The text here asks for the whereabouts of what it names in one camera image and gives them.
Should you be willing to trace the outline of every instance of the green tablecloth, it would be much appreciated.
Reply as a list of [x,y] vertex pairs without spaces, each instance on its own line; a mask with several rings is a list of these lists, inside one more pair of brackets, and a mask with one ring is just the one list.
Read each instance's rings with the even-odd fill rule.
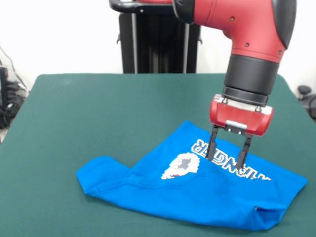
[[[197,226],[83,194],[76,171],[97,156],[133,166],[185,120],[210,131],[210,101],[223,80],[223,74],[40,76],[0,147],[0,237],[314,236],[316,128],[280,76],[269,99],[274,119],[250,152],[309,183],[278,226],[259,233]],[[225,132],[219,138],[240,146],[244,140]]]

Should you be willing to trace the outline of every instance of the black chair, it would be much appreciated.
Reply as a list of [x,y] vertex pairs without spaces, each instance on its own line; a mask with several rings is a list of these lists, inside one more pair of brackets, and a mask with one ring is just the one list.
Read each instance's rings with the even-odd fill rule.
[[299,100],[310,117],[316,122],[316,94],[311,94],[312,89],[305,85],[299,86],[298,91],[300,93]]

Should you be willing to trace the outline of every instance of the printed graphic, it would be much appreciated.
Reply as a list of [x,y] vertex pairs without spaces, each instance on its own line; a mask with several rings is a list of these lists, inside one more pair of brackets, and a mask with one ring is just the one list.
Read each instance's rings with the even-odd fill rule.
[[173,179],[177,176],[183,176],[187,173],[197,173],[200,163],[200,158],[193,153],[179,154],[174,159],[169,168],[162,175],[162,179]]
[[[198,139],[196,143],[191,147],[191,151],[202,156],[206,157],[206,152],[208,148],[208,143],[204,142],[201,139]],[[271,180],[269,177],[264,174],[258,173],[257,170],[253,169],[250,166],[244,165],[243,169],[238,170],[235,168],[236,161],[234,157],[228,157],[228,155],[216,148],[216,152],[214,154],[214,159],[212,162],[222,169],[229,171],[232,174],[235,174],[239,177],[244,177],[247,179],[262,179],[262,180]]]

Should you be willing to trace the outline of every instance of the folded t-shirt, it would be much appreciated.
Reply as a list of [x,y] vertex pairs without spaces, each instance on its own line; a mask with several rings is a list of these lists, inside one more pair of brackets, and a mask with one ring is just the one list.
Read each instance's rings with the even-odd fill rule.
[[280,223],[307,179],[216,139],[214,160],[205,158],[210,134],[182,124],[133,168],[98,157],[77,171],[85,194],[122,208],[172,220],[243,230]]

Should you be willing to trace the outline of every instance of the metal frame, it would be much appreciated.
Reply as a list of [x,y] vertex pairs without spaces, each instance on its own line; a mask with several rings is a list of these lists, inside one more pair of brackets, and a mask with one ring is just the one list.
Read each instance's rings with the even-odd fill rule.
[[195,73],[200,26],[178,20],[171,4],[110,0],[120,11],[124,73]]

